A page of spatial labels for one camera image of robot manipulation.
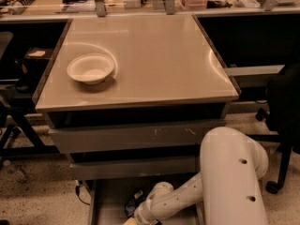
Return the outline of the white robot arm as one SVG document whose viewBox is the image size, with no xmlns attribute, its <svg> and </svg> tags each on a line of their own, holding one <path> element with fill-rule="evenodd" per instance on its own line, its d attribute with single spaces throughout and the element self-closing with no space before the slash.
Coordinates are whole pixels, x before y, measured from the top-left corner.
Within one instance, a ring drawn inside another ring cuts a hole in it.
<svg viewBox="0 0 300 225">
<path fill-rule="evenodd" d="M 244 133 L 216 127 L 202 139 L 200 171 L 179 188 L 157 183 L 124 225 L 155 225 L 196 203 L 205 225 L 268 225 L 259 180 L 269 159 Z"/>
</svg>

